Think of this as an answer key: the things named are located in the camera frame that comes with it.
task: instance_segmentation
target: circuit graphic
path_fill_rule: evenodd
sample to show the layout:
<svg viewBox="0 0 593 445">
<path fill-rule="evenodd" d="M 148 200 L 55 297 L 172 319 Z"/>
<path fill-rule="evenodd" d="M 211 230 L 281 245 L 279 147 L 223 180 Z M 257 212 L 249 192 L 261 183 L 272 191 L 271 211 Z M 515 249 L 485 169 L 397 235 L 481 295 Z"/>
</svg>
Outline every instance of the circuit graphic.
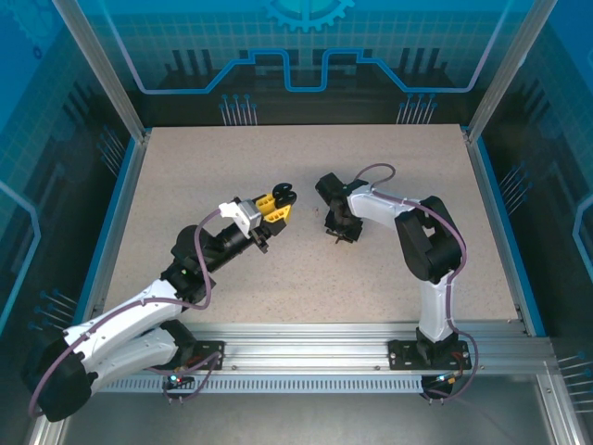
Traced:
<svg viewBox="0 0 593 445">
<path fill-rule="evenodd" d="M 49 0 L 0 0 L 0 11 L 8 11 L 19 28 L 39 45 L 54 29 L 53 6 Z"/>
</svg>

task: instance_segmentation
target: aluminum frame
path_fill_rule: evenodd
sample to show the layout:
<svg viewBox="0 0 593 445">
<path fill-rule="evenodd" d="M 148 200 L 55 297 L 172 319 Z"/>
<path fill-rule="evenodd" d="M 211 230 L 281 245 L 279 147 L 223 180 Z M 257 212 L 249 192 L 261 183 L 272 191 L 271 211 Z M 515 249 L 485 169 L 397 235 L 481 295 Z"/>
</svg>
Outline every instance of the aluminum frame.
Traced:
<svg viewBox="0 0 593 445">
<path fill-rule="evenodd" d="M 145 142 L 144 126 L 79 5 L 75 0 L 54 0 L 54 4 L 128 131 L 136 141 Z M 503 266 L 510 277 L 513 297 L 523 310 L 525 326 L 520 321 L 509 321 L 460 323 L 460 327 L 476 335 L 478 340 L 483 359 L 479 375 L 536 375 L 556 442 L 581 444 L 585 443 L 585 438 L 576 421 L 549 339 L 525 335 L 525 328 L 531 334 L 534 327 L 526 309 L 516 270 L 514 273 L 512 271 L 508 242 L 505 244 L 501 222 L 499 216 L 497 217 L 498 211 L 491 190 L 488 193 L 484 165 L 480 163 L 475 145 L 555 4 L 556 0 L 536 0 L 470 124 L 470 157 L 499 245 Z M 91 316 L 93 309 L 100 309 L 101 305 L 97 302 L 104 299 L 107 293 L 144 150 L 145 145 L 140 155 L 132 160 L 133 166 L 126 176 L 126 185 L 121 192 L 105 252 L 100 259 L 96 283 L 85 311 L 87 318 Z M 278 375 L 295 372 L 315 375 L 392 375 L 393 372 L 388 371 L 386 341 L 393 338 L 413 338 L 415 326 L 412 323 L 198 324 L 190 326 L 190 329 L 200 338 L 216 338 L 227 342 L 227 359 L 221 371 L 227 375 Z M 413 372 L 399 373 L 410 375 Z M 28 441 L 29 445 L 58 444 L 67 423 L 68 421 L 50 424 L 44 417 L 38 419 Z"/>
<path fill-rule="evenodd" d="M 521 28 L 512 40 L 507 54 L 502 59 L 502 62 L 500 62 L 497 73 L 488 86 L 486 94 L 473 114 L 472 121 L 468 126 L 471 142 L 476 142 L 482 135 L 482 131 L 490 121 L 498 103 L 500 103 L 500 100 L 507 92 L 515 74 L 523 65 L 527 53 L 529 53 L 546 21 L 548 21 L 549 14 L 556 6 L 557 1 L 534 0 Z"/>
<path fill-rule="evenodd" d="M 126 129 L 136 142 L 142 144 L 145 140 L 145 127 L 81 7 L 76 0 L 52 1 Z"/>
</svg>

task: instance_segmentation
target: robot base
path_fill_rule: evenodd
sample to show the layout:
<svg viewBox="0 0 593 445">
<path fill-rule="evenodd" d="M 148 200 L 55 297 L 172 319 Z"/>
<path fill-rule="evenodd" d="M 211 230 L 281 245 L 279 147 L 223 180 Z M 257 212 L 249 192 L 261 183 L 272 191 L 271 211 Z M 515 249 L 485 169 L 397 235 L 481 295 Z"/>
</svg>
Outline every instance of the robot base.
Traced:
<svg viewBox="0 0 593 445">
<path fill-rule="evenodd" d="M 418 348 L 417 340 L 393 340 L 387 343 L 389 369 L 392 371 L 464 371 L 472 369 L 472 359 L 467 342 L 455 340 L 439 348 L 433 359 L 428 362 Z"/>
</svg>

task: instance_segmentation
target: gear logo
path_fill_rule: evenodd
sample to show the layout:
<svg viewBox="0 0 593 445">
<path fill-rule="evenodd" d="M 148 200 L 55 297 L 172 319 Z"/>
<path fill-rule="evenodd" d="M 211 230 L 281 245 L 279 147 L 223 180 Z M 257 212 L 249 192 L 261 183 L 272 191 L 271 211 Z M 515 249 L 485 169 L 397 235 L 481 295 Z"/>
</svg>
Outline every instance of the gear logo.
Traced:
<svg viewBox="0 0 593 445">
<path fill-rule="evenodd" d="M 12 15 L 34 45 L 41 44 L 54 29 L 53 7 L 49 0 L 0 0 L 0 6 Z"/>
<path fill-rule="evenodd" d="M 265 0 L 268 19 L 276 19 L 279 26 L 288 25 L 290 31 L 321 31 L 323 25 L 334 26 L 335 18 L 346 16 L 346 9 L 354 0 Z"/>
</svg>

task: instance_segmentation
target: glass panel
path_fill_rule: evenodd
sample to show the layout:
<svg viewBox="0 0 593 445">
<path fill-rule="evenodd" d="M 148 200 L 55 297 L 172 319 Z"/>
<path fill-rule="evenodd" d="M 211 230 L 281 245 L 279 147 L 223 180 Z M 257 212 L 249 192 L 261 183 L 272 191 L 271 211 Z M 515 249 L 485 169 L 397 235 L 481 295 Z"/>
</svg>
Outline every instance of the glass panel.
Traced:
<svg viewBox="0 0 593 445">
<path fill-rule="evenodd" d="M 592 19 L 591 4 L 558 2 L 483 134 L 560 358 L 593 353 Z M 566 364 L 585 388 L 574 400 L 590 402 L 585 363 Z"/>
<path fill-rule="evenodd" d="M 0 0 L 0 60 L 0 431 L 21 443 L 30 333 L 69 325 L 130 137 L 51 2 Z"/>
<path fill-rule="evenodd" d="M 467 123 L 531 0 L 83 0 L 147 125 Z"/>
</svg>

